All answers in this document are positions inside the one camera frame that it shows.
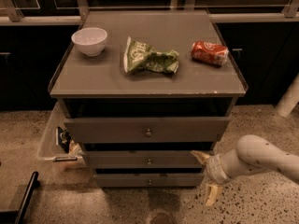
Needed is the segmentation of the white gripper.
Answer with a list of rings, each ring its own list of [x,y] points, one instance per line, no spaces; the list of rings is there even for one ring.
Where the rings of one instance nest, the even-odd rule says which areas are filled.
[[[202,164],[206,166],[206,174],[208,178],[216,184],[206,185],[205,205],[212,206],[221,195],[223,186],[231,180],[224,172],[221,166],[221,155],[211,156],[205,152],[192,150],[191,154]]]

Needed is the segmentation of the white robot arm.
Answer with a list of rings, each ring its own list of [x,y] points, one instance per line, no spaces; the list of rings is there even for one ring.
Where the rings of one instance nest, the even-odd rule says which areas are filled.
[[[226,152],[192,150],[191,154],[205,168],[205,206],[208,207],[219,200],[225,185],[240,176],[276,172],[299,184],[299,156],[256,134],[241,136]]]

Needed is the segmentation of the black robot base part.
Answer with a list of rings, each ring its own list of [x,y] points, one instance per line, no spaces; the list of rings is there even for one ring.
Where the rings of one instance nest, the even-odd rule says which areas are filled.
[[[22,196],[21,203],[18,209],[9,209],[0,211],[0,224],[23,224],[23,220],[31,201],[33,192],[40,186],[38,180],[39,172],[34,171],[31,174],[28,185]]]

